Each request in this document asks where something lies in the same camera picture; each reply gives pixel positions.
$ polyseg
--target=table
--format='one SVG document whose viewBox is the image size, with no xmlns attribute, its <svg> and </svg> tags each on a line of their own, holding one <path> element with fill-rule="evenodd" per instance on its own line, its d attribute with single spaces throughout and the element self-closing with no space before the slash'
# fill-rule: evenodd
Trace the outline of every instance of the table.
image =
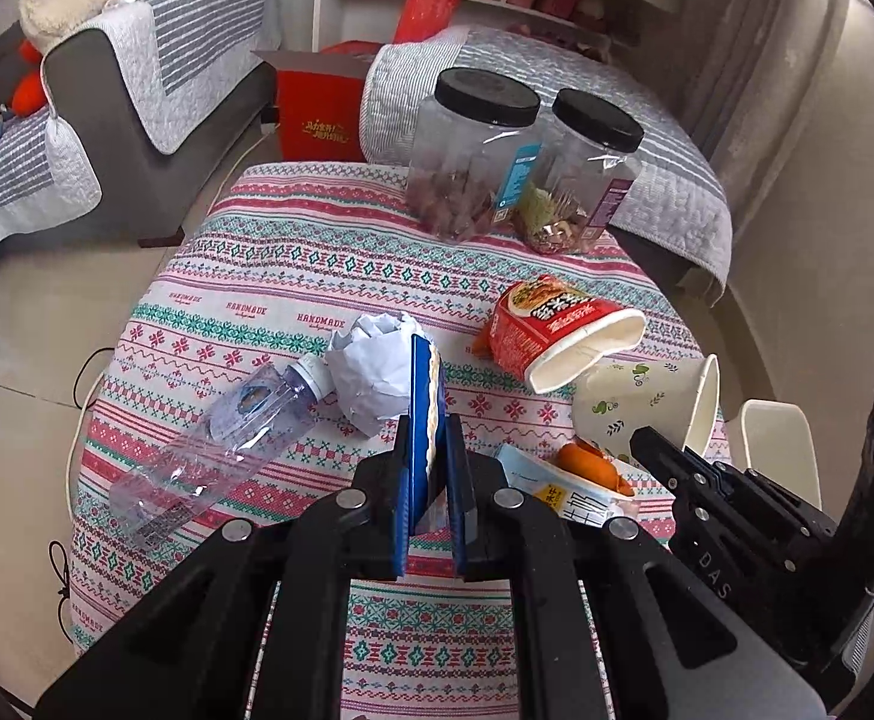
<svg viewBox="0 0 874 720">
<path fill-rule="evenodd" d="M 405 176 L 398 167 L 349 163 L 251 167 L 144 293 L 117 343 L 83 447 L 71 552 L 78 650 L 230 517 L 297 517 L 345 487 L 363 457 L 392 445 L 395 422 L 366 439 L 330 396 L 319 405 L 318 426 L 284 461 L 154 551 L 133 551 L 109 515 L 109 485 L 193 424 L 213 398 L 265 362 L 282 367 L 322 351 L 330 332 L 359 314 L 407 311 L 419 319 L 445 360 L 447 402 L 462 415 L 468 447 L 488 454 L 506 441 L 548 459 L 573 435 L 572 386 L 536 395 L 469 352 L 512 282 L 550 272 L 641 309 L 646 336 L 621 359 L 699 356 L 673 307 L 610 235 L 585 258 L 539 256 L 502 236 L 445 245 L 405 210 Z M 728 459 L 722 425 L 708 456 Z M 626 475 L 642 525 L 670 536 L 670 493 L 638 469 Z M 354 581 L 344 719 L 515 717 L 509 589 L 454 580 L 449 549 L 445 532 L 414 538 L 408 576 L 395 584 Z"/>
</svg>

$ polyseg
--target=black jar lid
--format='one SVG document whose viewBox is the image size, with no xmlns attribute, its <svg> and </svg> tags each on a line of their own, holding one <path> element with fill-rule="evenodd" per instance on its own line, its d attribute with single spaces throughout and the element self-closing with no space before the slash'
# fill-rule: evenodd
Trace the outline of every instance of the black jar lid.
<svg viewBox="0 0 874 720">
<path fill-rule="evenodd" d="M 553 112 L 574 132 L 613 151 L 632 154 L 643 140 L 643 127 L 630 114 L 579 89 L 560 89 Z"/>
<path fill-rule="evenodd" d="M 454 113 L 498 127 L 529 127 L 540 109 L 539 95 L 525 83 L 475 68 L 444 70 L 434 97 Z"/>
</svg>

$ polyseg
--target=plastic jar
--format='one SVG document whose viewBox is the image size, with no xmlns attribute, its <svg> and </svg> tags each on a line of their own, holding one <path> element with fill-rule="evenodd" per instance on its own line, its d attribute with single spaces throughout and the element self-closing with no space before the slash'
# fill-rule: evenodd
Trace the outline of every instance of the plastic jar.
<svg viewBox="0 0 874 720">
<path fill-rule="evenodd" d="M 464 241 L 505 223 L 540 150 L 540 98 L 487 70 L 449 68 L 419 108 L 407 205 L 424 228 Z"/>
<path fill-rule="evenodd" d="M 561 89 L 513 223 L 542 254 L 588 252 L 640 174 L 643 128 L 597 95 Z"/>
</svg>

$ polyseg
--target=crumpled paper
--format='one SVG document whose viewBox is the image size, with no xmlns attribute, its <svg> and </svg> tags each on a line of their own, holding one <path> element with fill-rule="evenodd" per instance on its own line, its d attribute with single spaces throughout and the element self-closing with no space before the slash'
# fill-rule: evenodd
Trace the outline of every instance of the crumpled paper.
<svg viewBox="0 0 874 720">
<path fill-rule="evenodd" d="M 410 408 L 411 337 L 429 338 L 409 314 L 363 314 L 349 332 L 335 330 L 323 355 L 344 416 L 367 436 Z"/>
</svg>

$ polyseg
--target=red noodle cup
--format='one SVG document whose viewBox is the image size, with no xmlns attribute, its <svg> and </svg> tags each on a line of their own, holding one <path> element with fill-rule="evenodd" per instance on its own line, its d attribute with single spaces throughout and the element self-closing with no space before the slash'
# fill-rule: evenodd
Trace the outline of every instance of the red noodle cup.
<svg viewBox="0 0 874 720">
<path fill-rule="evenodd" d="M 555 276 L 508 288 L 493 307 L 493 359 L 537 394 L 572 382 L 603 355 L 640 343 L 647 318 Z"/>
</svg>

